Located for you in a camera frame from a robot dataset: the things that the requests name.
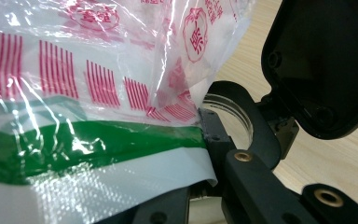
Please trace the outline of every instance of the green stripe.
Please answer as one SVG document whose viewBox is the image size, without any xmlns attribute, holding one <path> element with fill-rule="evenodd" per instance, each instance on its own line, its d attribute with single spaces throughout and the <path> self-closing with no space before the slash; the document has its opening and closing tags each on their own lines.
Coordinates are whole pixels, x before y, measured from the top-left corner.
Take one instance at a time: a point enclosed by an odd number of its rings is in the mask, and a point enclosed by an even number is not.
<svg viewBox="0 0 358 224">
<path fill-rule="evenodd" d="M 97 168 L 178 147 L 205 147 L 201 129 L 79 121 L 17 135 L 0 132 L 0 182 L 27 185 L 31 176 L 60 176 L 83 163 Z"/>
</svg>

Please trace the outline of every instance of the black plastic part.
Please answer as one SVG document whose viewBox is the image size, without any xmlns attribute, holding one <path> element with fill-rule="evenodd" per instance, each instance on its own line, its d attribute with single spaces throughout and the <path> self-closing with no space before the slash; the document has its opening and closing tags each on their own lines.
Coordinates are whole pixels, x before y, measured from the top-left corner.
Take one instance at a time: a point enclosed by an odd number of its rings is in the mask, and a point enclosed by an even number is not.
<svg viewBox="0 0 358 224">
<path fill-rule="evenodd" d="M 251 219 L 247 216 L 242 206 L 238 206 L 222 198 L 222 211 L 225 215 L 227 224 L 247 224 L 251 223 Z"/>
<path fill-rule="evenodd" d="M 316 190 L 324 193 L 318 195 Z M 308 185 L 303 188 L 300 201 L 320 223 L 358 223 L 358 203 L 333 187 L 323 184 Z"/>
<path fill-rule="evenodd" d="M 199 114 L 206 148 L 209 157 L 211 158 L 214 173 L 219 182 L 214 188 L 212 188 L 209 183 L 201 182 L 199 185 L 202 189 L 198 190 L 196 185 L 191 188 L 192 194 L 196 194 L 196 196 L 199 197 L 206 195 L 220 197 L 222 195 L 223 187 L 226 184 L 224 173 L 226 154 L 231 149 L 236 149 L 236 147 L 231 138 L 227 135 L 222 121 L 215 112 L 209 109 L 200 108 Z"/>
<path fill-rule="evenodd" d="M 228 152 L 225 171 L 252 223 L 318 223 L 256 154 L 239 161 L 240 152 Z"/>
<path fill-rule="evenodd" d="M 176 189 L 143 203 L 132 224 L 186 224 L 189 188 Z"/>
<path fill-rule="evenodd" d="M 98 224 L 186 224 L 190 188 L 175 189 Z"/>
<path fill-rule="evenodd" d="M 358 127 L 358 0 L 283 0 L 261 63 L 307 133 L 335 139 Z"/>
<path fill-rule="evenodd" d="M 299 127 L 290 112 L 278 97 L 264 96 L 257 107 L 275 133 L 281 146 L 281 160 L 284 160 L 294 143 Z"/>
<path fill-rule="evenodd" d="M 257 154 L 269 169 L 275 168 L 281 159 L 280 144 L 248 91 L 235 82 L 216 81 L 208 93 L 226 97 L 246 111 L 254 129 L 252 144 L 248 151 Z"/>
</svg>

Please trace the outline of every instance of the black plastic housing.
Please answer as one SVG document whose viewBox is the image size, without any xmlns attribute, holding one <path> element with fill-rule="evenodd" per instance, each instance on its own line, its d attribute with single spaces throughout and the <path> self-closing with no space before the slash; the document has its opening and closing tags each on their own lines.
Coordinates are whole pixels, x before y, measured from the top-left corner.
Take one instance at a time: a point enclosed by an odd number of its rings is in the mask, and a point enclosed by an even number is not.
<svg viewBox="0 0 358 224">
<path fill-rule="evenodd" d="M 307 133 L 358 127 L 358 0 L 283 0 L 261 63 L 271 96 Z"/>
</svg>

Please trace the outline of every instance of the mounting hole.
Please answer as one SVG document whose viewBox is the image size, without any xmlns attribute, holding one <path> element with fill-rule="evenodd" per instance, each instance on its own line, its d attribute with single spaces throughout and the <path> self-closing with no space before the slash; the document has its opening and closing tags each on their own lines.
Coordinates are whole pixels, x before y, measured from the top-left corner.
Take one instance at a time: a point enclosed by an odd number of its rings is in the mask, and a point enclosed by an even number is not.
<svg viewBox="0 0 358 224">
<path fill-rule="evenodd" d="M 278 68 L 279 66 L 281 66 L 281 62 L 282 55 L 280 54 L 280 52 L 272 52 L 268 56 L 268 66 L 270 68 Z"/>
<path fill-rule="evenodd" d="M 282 219 L 287 224 L 300 224 L 301 223 L 301 220 L 297 216 L 295 216 L 291 213 L 284 213 L 282 215 Z"/>
<path fill-rule="evenodd" d="M 234 157 L 238 161 L 251 161 L 252 160 L 252 155 L 248 154 L 246 152 L 237 152 L 237 153 L 235 153 Z"/>
<path fill-rule="evenodd" d="M 212 139 L 213 139 L 214 141 L 219 141 L 219 140 L 220 140 L 220 137 L 217 136 L 217 135 L 214 135 L 214 136 L 212 136 Z"/>
<path fill-rule="evenodd" d="M 319 202 L 324 203 L 326 205 L 332 207 L 341 207 L 342 205 L 344 205 L 344 201 L 342 200 L 342 198 L 331 190 L 316 189 L 314 194 L 316 199 L 319 200 Z"/>
<path fill-rule="evenodd" d="M 164 224 L 167 221 L 167 215 L 162 212 L 155 212 L 150 216 L 150 223 L 152 224 Z"/>
</svg>

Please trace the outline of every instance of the plastic wrap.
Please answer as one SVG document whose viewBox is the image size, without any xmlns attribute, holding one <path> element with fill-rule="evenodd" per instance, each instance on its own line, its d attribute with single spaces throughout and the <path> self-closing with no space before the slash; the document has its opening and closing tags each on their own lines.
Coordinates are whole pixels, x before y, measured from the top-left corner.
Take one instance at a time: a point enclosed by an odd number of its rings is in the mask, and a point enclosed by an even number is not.
<svg viewBox="0 0 358 224">
<path fill-rule="evenodd" d="M 188 88 L 198 81 L 183 76 L 192 65 L 180 45 L 161 51 L 182 29 L 168 17 L 187 13 L 177 4 L 0 0 L 0 223 L 93 223 L 216 183 Z M 167 53 L 180 88 L 156 94 L 172 89 L 156 88 Z"/>
<path fill-rule="evenodd" d="M 250 23 L 254 0 L 170 1 L 162 16 L 151 105 L 163 108 L 190 92 L 196 106 Z"/>
</svg>

